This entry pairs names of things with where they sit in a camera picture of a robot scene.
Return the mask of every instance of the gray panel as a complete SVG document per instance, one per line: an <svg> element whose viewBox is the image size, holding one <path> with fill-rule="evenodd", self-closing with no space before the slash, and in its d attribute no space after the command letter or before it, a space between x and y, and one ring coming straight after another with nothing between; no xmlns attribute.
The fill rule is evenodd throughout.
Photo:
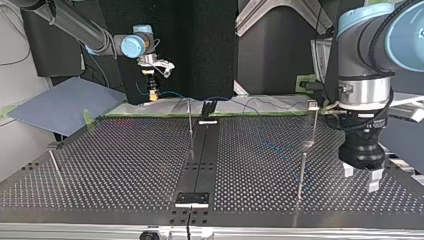
<svg viewBox="0 0 424 240"><path fill-rule="evenodd" d="M218 164L209 225L250 227L419 228L422 187L386 170L368 193L366 171L345 178L337 149L343 133L319 121L309 150L303 200L297 201L300 156L312 134L308 116L220 121Z"/></svg>
<svg viewBox="0 0 424 240"><path fill-rule="evenodd" d="M0 220L169 224L189 149L186 119L103 120L56 152L61 172L43 157L3 182Z"/></svg>
<svg viewBox="0 0 424 240"><path fill-rule="evenodd" d="M398 157L424 174L424 125L390 118L380 136L381 143Z"/></svg>
<svg viewBox="0 0 424 240"><path fill-rule="evenodd" d="M18 106L9 116L70 136L87 124L85 110L92 118L97 118L124 100L123 93L73 77Z"/></svg>

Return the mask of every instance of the black clamp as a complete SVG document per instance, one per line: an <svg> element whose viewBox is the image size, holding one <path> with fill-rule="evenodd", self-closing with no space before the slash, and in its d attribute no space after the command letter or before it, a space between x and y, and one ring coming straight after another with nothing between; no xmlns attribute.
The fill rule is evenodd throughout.
<svg viewBox="0 0 424 240"><path fill-rule="evenodd" d="M211 117L210 114L215 112L217 101L205 101L203 103L202 114L200 116L199 124L200 125L210 125L217 124L218 121Z"/></svg>

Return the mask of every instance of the white wall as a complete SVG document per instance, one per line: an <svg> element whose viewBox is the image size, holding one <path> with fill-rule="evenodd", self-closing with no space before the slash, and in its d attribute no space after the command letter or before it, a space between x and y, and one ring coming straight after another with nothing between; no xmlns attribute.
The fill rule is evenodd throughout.
<svg viewBox="0 0 424 240"><path fill-rule="evenodd" d="M10 10L5 11L24 32L19 19ZM0 14L0 64L19 60L27 51L26 40ZM22 103L47 89L46 79L37 77L31 56L15 65L0 66L0 109ZM44 153L53 140L53 134L45 130L14 119L0 119L0 181Z"/></svg>

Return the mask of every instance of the metal bracket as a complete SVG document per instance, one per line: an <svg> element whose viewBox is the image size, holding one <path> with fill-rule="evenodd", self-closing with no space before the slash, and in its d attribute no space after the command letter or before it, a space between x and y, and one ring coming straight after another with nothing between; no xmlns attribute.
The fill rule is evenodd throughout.
<svg viewBox="0 0 424 240"><path fill-rule="evenodd" d="M179 193L175 201L177 208L208 208L209 193Z"/></svg>
<svg viewBox="0 0 424 240"><path fill-rule="evenodd" d="M324 34L333 25L327 13L321 9L321 4L318 0L250 0L236 19L237 36L243 36L271 9L283 6L293 8L313 28L316 27L317 18L320 15L318 28L316 29L319 34Z"/></svg>

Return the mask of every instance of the metal table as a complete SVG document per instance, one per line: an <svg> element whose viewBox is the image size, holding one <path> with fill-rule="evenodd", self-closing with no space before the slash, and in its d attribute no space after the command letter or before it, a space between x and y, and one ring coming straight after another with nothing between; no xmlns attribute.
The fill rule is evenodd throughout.
<svg viewBox="0 0 424 240"><path fill-rule="evenodd" d="M188 129L185 118L112 118L80 130L55 152L61 171L45 154L0 183L0 239L131 239L147 228L174 239L424 238L424 187L390 163L378 192L364 171L345 178L343 133L322 119L314 134L307 115L218 118L193 138ZM181 192L208 193L209 207L176 208Z"/></svg>

